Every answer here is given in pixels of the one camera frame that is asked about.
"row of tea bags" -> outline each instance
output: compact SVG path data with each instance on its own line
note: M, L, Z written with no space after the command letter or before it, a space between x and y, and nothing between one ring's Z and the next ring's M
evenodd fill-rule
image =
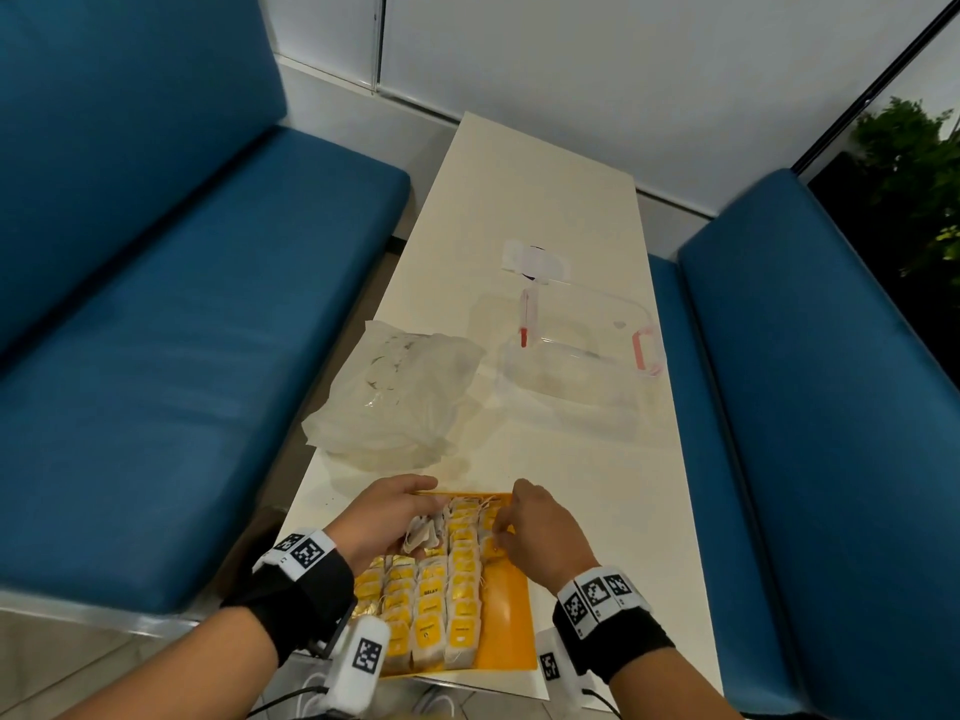
M354 617L390 626L384 673L474 666L482 628L483 565L503 554L493 536L497 499L456 497L443 512L415 518L403 550L378 557L357 577Z

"green plant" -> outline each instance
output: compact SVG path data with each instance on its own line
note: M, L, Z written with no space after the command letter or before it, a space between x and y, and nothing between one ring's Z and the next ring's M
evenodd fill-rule
M942 287L960 303L960 131L940 134L952 114L931 118L919 102L892 98L860 117L853 141L888 259L902 277L922 277L925 290Z

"forearm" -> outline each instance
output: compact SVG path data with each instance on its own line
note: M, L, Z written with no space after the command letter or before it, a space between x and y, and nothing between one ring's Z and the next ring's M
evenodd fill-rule
M277 650L257 617L223 608L61 720L236 720L276 671Z
M613 675L609 691L624 720L741 720L676 649L637 657Z

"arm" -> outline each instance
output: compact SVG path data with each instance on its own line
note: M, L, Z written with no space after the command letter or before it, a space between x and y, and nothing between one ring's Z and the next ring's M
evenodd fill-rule
M399 550L410 520L437 513L446 505L446 498L414 494L436 487L437 480L424 475L376 480L323 532L337 545L353 575L359 575L376 556ZM246 606L221 608L185 637L60 717L237 720L247 714L277 671L275 639Z
M554 596L584 571L600 566L570 511L546 489L526 480L516 481L512 502L500 509L493 531L510 561ZM629 661L612 676L609 689L627 720L740 718L672 648Z

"person's left hand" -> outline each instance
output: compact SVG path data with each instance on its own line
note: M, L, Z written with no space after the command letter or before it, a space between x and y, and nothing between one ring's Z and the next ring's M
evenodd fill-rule
M393 475L374 480L323 529L359 576L377 556L400 553L407 526L416 516L432 516L449 502L445 495L415 495L433 490L437 478Z

